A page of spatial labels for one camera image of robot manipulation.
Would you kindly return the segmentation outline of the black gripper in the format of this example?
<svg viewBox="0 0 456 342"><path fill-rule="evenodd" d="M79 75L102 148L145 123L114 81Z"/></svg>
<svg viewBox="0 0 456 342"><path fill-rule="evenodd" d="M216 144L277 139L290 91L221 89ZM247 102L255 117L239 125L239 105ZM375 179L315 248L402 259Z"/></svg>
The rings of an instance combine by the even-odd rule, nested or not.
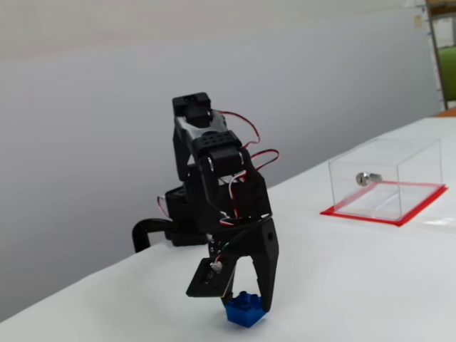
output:
<svg viewBox="0 0 456 342"><path fill-rule="evenodd" d="M257 275L263 311L270 311L274 295L279 243L264 178L243 171L226 186L227 201L220 210L220 239L210 252L207 285L223 304L233 300L237 262L251 257Z"/></svg>

